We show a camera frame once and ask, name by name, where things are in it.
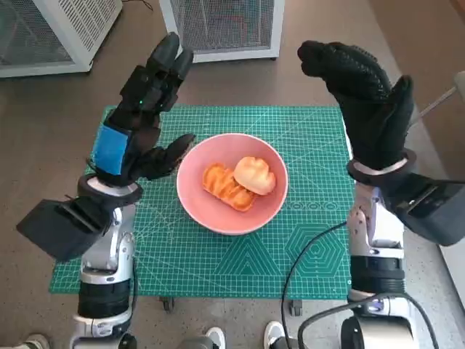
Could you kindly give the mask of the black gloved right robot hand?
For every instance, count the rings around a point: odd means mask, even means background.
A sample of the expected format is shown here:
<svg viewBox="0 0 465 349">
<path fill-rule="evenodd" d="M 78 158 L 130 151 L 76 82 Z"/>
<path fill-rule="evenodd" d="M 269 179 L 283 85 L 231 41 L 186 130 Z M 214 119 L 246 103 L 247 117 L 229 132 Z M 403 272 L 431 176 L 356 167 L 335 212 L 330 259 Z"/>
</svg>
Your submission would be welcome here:
<svg viewBox="0 0 465 349">
<path fill-rule="evenodd" d="M 383 170 L 403 160 L 413 113 L 413 80 L 392 84 L 369 52 L 340 42 L 305 41 L 297 50 L 302 72 L 320 78 L 336 99 L 356 161 Z"/>
</svg>

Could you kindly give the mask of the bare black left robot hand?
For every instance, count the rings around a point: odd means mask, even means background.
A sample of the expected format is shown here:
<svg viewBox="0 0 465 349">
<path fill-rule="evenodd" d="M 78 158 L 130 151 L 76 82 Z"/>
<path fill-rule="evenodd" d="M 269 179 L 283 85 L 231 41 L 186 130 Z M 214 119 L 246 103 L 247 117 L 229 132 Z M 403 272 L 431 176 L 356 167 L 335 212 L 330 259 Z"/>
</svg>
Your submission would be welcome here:
<svg viewBox="0 0 465 349">
<path fill-rule="evenodd" d="M 139 178 L 170 175 L 192 145 L 195 135 L 181 135 L 163 148 L 161 114 L 168 113 L 193 64 L 193 52 L 179 48 L 179 37 L 168 33 L 144 65 L 138 65 L 120 91 L 121 101 L 106 116 L 94 157 L 89 161 L 97 178 L 123 187 Z"/>
</svg>

